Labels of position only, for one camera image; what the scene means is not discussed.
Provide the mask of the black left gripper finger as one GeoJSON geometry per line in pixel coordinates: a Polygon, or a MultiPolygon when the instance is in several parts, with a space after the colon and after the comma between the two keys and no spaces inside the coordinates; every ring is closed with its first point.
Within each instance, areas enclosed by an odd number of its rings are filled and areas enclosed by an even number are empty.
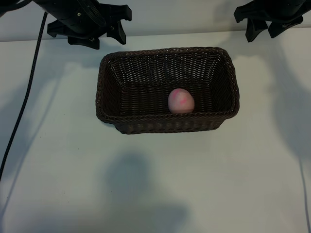
{"type": "Polygon", "coordinates": [[[81,39],[81,38],[75,38],[75,37],[68,36],[68,43],[70,45],[80,45],[80,46],[89,47],[95,50],[100,49],[99,38],[94,38],[94,37],[89,38],[89,39],[81,39]]]}
{"type": "Polygon", "coordinates": [[[122,45],[126,44],[126,34],[120,21],[117,21],[110,26],[106,33],[106,36],[115,39],[122,45]]]}

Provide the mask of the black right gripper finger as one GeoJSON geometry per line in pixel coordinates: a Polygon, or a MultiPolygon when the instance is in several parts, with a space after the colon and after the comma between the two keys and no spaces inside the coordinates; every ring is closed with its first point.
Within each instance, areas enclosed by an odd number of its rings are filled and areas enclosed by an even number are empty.
{"type": "Polygon", "coordinates": [[[275,38],[289,28],[289,24],[272,22],[268,28],[271,38],[275,38]]]}
{"type": "Polygon", "coordinates": [[[266,30],[265,21],[256,20],[256,19],[248,19],[246,33],[245,33],[247,41],[248,42],[254,41],[256,37],[264,30],[266,30]]]}

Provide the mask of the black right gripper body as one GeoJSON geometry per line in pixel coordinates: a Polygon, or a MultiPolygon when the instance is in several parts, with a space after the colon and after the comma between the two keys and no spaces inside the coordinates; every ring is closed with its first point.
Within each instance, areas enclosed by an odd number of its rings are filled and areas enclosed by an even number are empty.
{"type": "Polygon", "coordinates": [[[279,24],[300,24],[303,15],[310,10],[309,0],[253,0],[237,7],[234,17],[237,23],[247,18],[279,24]]]}

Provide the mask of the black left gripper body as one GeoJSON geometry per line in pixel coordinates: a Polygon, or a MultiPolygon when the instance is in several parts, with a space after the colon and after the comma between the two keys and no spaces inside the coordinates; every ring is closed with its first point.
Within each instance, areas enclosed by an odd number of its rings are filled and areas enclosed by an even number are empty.
{"type": "Polygon", "coordinates": [[[121,20],[132,20],[128,5],[111,5],[97,0],[36,0],[45,12],[56,18],[47,33],[78,39],[98,38],[120,30],[121,20]]]}

